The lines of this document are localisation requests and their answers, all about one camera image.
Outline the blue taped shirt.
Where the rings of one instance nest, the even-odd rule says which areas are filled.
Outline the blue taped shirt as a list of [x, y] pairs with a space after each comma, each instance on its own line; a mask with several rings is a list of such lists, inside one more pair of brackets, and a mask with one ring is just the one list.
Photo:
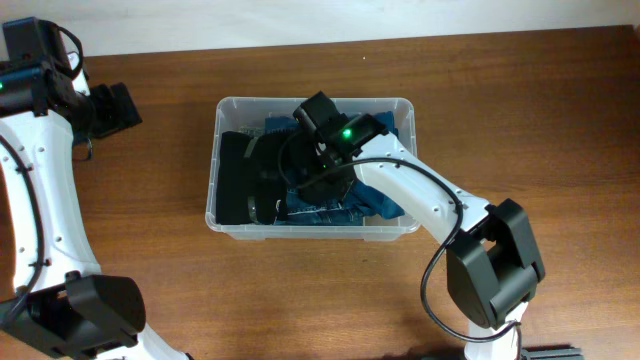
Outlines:
[[[391, 111], [376, 113], [373, 117], [385, 125], [394, 135], [398, 135], [395, 117]], [[393, 200], [362, 182], [356, 182], [352, 186], [349, 197], [355, 201], [364, 216], [378, 215], [383, 219], [390, 220], [405, 215], [404, 210]]]

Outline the light blue jeans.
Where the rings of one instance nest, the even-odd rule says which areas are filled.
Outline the light blue jeans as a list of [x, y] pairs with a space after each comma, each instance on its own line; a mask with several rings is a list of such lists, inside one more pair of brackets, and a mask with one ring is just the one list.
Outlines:
[[238, 132], [251, 137], [260, 137], [265, 133], [265, 129], [263, 127], [253, 127], [253, 126], [243, 125], [238, 129]]

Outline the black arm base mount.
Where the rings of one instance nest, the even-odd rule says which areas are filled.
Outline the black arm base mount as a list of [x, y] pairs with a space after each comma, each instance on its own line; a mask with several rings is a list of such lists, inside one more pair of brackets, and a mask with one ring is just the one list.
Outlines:
[[585, 360], [579, 348], [526, 350], [521, 352], [521, 360]]

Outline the dark blue jeans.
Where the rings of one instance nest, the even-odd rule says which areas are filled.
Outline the dark blue jeans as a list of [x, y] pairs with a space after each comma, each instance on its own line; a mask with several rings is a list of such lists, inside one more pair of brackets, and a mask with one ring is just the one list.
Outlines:
[[365, 195], [363, 184], [354, 184], [346, 196], [314, 205], [305, 202], [298, 191], [287, 187], [286, 207], [282, 208], [275, 225], [290, 226], [360, 226], [366, 216], [375, 211], [360, 195]]

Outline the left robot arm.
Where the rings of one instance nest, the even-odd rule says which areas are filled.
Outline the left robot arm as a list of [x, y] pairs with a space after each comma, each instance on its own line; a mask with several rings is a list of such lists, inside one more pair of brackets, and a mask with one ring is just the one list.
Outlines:
[[15, 295], [1, 328], [59, 359], [178, 359], [147, 323], [136, 283], [109, 276], [89, 244], [73, 149], [141, 121], [123, 84], [89, 86], [69, 30], [29, 17], [6, 22], [1, 65], [1, 172], [15, 241]]

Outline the dark grey taped shirt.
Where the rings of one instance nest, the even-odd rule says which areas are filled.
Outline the dark grey taped shirt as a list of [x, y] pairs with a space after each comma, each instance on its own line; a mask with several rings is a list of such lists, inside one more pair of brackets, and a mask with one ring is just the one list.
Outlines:
[[301, 131], [294, 131], [288, 138], [282, 154], [284, 175], [299, 197], [310, 204], [320, 205], [328, 201], [343, 201], [355, 179], [349, 170], [328, 174], [318, 158], [313, 143]]

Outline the black taped shirt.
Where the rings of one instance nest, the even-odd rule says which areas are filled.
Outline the black taped shirt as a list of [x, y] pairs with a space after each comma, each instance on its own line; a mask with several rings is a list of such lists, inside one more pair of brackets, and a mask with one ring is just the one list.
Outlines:
[[277, 165], [285, 133], [222, 134], [216, 183], [216, 222], [274, 225], [288, 219], [287, 185]]

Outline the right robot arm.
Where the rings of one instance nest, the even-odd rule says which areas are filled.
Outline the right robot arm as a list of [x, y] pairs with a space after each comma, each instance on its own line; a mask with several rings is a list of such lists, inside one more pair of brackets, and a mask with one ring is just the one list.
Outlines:
[[[355, 177], [438, 242], [421, 279], [421, 304], [438, 327], [464, 341], [464, 358], [523, 358], [521, 319], [545, 277], [525, 210], [511, 199], [493, 205], [462, 190], [412, 155], [375, 117], [349, 117], [322, 92], [303, 101], [293, 116], [322, 165], [307, 186], [332, 176]], [[467, 334], [447, 326], [429, 305], [428, 280], [440, 259], [446, 261], [448, 293], [469, 321]]]

